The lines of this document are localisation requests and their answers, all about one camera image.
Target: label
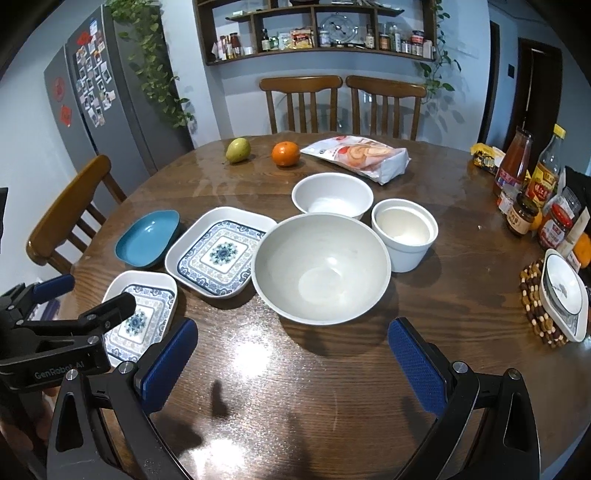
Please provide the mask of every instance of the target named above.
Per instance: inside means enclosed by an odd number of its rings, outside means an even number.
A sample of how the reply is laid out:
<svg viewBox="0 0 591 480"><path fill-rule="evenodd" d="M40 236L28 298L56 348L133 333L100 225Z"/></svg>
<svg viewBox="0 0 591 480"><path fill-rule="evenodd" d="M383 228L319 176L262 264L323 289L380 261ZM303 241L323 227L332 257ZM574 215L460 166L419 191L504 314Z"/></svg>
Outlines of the label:
<svg viewBox="0 0 591 480"><path fill-rule="evenodd" d="M562 230L552 219L548 220L540 231L540 242L546 248L556 248L564 240L564 230Z"/></svg>
<svg viewBox="0 0 591 480"><path fill-rule="evenodd" d="M536 165L531 176L530 185L525 194L534 201L538 207L543 207L549 195L554 191L558 177L543 165Z"/></svg>
<svg viewBox="0 0 591 480"><path fill-rule="evenodd" d="M509 210L509 213L507 213L507 222L509 225L511 225L513 230L515 230L517 233L520 233L521 235L525 235L530 231L531 223L526 222L523 220L523 218L517 215L517 212L513 207L511 207L511 210Z"/></svg>
<svg viewBox="0 0 591 480"><path fill-rule="evenodd" d="M521 184L522 184L521 181L519 181L515 177L509 175L502 168L499 168L499 171L496 173L495 182L501 190L503 189L503 185L505 185L506 183L508 183L509 185L513 185L514 187L517 187L518 189L521 189Z"/></svg>

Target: red paper cutting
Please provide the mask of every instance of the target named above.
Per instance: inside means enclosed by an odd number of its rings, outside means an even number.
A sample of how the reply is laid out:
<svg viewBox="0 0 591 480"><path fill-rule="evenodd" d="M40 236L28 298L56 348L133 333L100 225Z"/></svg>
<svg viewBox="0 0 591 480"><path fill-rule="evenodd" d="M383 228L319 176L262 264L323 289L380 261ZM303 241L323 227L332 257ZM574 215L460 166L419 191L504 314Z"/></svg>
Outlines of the red paper cutting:
<svg viewBox="0 0 591 480"><path fill-rule="evenodd" d="M72 124L72 109L66 105L61 106L60 121L69 127Z"/></svg>

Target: round table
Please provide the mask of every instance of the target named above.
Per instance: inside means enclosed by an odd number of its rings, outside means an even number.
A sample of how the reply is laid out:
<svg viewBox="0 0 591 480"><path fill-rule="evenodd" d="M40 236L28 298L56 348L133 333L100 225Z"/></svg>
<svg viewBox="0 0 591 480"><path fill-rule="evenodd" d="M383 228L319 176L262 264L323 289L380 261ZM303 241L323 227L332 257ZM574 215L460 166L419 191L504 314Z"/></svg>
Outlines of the round table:
<svg viewBox="0 0 591 480"><path fill-rule="evenodd" d="M344 170L306 155L294 167L278 168L271 150L280 141L303 147L332 136L253 137L254 159L237 165L225 160L229 140L179 158L110 216L75 267L76 288L62 315L75 317L100 303L111 281L127 270L113 254L115 242L153 210L175 209L187 226L222 205L277 221L299 214L290 196L299 180ZM389 350L387 326L398 316L408 317L451 361L461 359L482 373L522 372L542 470L587 427L591 343L550 349L533 335L517 287L520 269L542 250L509 233L492 194L493 177L465 152L375 138L408 148L412 159L406 173L385 186L366 180L375 202L402 197L421 203L437 219L439 237L416 270L392 275L370 314L336 326L305 326L279 318L252 283L225 301L179 285L175 318L197 322L199 344L164 409L152 417L194 478L393 478L434 420ZM472 416L444 475L461 468L481 414ZM112 412L107 417L125 457Z"/></svg>

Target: fridge magnet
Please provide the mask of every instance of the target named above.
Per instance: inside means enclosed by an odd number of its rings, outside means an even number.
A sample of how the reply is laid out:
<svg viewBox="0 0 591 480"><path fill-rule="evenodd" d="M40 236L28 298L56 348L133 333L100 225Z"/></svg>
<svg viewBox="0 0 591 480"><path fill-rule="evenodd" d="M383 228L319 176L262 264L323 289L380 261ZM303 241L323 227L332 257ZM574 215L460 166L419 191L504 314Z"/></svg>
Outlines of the fridge magnet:
<svg viewBox="0 0 591 480"><path fill-rule="evenodd" d="M92 108L90 110L88 110L88 116L92 120L92 123L95 126L95 128L98 127L99 126L99 117Z"/></svg>
<svg viewBox="0 0 591 480"><path fill-rule="evenodd" d="M70 127L70 125L72 124L72 109L70 107L66 105L61 106L60 121L66 127Z"/></svg>
<svg viewBox="0 0 591 480"><path fill-rule="evenodd" d="M103 72L103 80L105 81L105 83L109 83L111 81L111 74L106 69Z"/></svg>

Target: red label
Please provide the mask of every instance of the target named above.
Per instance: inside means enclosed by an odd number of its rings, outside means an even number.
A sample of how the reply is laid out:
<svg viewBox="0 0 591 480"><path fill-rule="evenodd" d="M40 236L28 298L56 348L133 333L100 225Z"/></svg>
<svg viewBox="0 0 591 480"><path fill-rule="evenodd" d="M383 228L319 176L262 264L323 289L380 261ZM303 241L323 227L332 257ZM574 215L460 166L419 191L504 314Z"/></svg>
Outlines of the red label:
<svg viewBox="0 0 591 480"><path fill-rule="evenodd" d="M81 33L80 37L78 37L78 40L76 40L76 43L78 43L79 46L83 46L90 43L91 40L92 37L88 32L85 31Z"/></svg>
<svg viewBox="0 0 591 480"><path fill-rule="evenodd" d="M56 101L61 102L64 99L64 88L64 79L61 77L56 78L53 82L53 96L56 99Z"/></svg>
<svg viewBox="0 0 591 480"><path fill-rule="evenodd" d="M72 109L66 105L61 106L60 122L69 127L72 124Z"/></svg>

